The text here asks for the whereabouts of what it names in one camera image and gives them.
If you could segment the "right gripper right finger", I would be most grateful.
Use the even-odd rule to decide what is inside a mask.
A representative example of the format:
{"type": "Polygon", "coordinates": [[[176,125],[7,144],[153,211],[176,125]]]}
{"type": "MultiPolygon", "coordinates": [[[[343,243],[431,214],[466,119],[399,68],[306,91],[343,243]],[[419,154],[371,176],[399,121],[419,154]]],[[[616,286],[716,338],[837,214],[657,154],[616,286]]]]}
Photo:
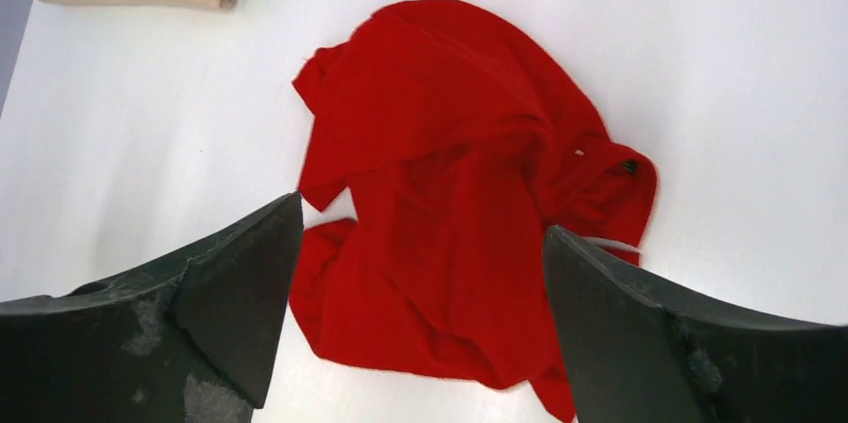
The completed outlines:
{"type": "Polygon", "coordinates": [[[553,226],[544,278],[582,422],[847,418],[847,330],[730,304],[553,226]]]}

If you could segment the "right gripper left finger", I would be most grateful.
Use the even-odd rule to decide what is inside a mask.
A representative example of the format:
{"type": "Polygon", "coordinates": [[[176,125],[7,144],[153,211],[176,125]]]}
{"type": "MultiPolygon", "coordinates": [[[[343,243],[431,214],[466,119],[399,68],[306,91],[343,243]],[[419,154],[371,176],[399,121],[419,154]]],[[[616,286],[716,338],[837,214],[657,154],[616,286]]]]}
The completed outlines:
{"type": "Polygon", "coordinates": [[[63,296],[1,305],[5,422],[248,422],[266,404],[299,193],[63,296]]]}

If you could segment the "red t-shirt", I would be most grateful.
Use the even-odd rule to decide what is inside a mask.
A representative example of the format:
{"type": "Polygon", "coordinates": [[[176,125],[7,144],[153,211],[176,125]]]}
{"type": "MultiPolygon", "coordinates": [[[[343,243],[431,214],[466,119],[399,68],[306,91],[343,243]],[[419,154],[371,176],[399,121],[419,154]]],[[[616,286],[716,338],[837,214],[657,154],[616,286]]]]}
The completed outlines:
{"type": "Polygon", "coordinates": [[[314,125],[299,192],[352,219],[304,233],[290,307],[320,358],[528,383],[576,414],[543,277],[552,225],[637,263],[653,163],[519,28],[459,0],[376,11],[320,48],[294,88],[314,125]]]}

